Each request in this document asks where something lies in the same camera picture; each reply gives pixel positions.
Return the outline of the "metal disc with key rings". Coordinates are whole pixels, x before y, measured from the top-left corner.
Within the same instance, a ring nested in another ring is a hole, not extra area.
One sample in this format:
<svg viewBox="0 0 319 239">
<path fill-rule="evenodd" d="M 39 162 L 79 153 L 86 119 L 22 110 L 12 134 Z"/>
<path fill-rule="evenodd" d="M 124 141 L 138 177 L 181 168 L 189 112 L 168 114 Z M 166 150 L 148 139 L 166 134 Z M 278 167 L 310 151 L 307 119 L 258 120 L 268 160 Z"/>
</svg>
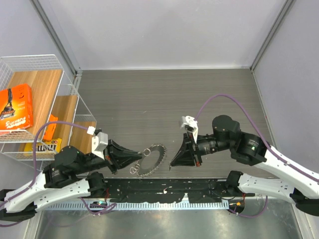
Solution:
<svg viewBox="0 0 319 239">
<path fill-rule="evenodd" d="M 144 159 L 149 157 L 152 152 L 158 152 L 159 157 L 154 163 L 153 166 L 149 168 L 142 168 L 142 162 Z M 158 170 L 159 166 L 165 161 L 166 159 L 167 148 L 163 144 L 153 144 L 150 147 L 144 149 L 139 154 L 142 156 L 141 159 L 136 161 L 133 166 L 130 168 L 129 172 L 132 175 L 137 175 L 138 177 L 145 178 L 151 176 L 156 170 Z"/>
</svg>

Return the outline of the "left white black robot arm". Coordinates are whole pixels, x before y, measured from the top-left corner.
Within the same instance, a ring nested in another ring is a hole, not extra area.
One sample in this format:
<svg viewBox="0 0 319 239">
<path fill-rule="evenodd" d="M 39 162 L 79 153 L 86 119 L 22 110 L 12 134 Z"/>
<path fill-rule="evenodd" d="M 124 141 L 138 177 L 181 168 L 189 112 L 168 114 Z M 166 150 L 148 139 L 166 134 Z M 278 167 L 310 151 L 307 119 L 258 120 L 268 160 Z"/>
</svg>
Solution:
<svg viewBox="0 0 319 239">
<path fill-rule="evenodd" d="M 126 149 L 112 140 L 93 139 L 91 149 L 85 154 L 66 146 L 33 181 L 16 190 L 1 190 L 0 219 L 18 223 L 59 202 L 79 197 L 101 198 L 106 195 L 107 185 L 98 169 L 107 167 L 116 173 L 143 157 L 142 152 Z"/>
</svg>

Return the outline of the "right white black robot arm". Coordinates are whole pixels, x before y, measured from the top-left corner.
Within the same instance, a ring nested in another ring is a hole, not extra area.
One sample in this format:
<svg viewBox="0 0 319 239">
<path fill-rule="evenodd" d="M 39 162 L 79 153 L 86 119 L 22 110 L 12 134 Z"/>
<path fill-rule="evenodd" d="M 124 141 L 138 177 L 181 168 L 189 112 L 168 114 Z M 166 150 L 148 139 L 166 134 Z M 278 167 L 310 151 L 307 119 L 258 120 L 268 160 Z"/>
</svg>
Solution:
<svg viewBox="0 0 319 239">
<path fill-rule="evenodd" d="M 229 150 L 238 163 L 253 166 L 276 176 L 275 179 L 254 177 L 231 171 L 225 189 L 231 196 L 263 194 L 294 204 L 300 211 L 319 215 L 319 175 L 287 158 L 261 137 L 243 132 L 239 122 L 226 115 L 213 119 L 211 135 L 199 135 L 197 122 L 182 117 L 186 133 L 183 142 L 170 162 L 171 167 L 201 166 L 202 157 Z"/>
</svg>

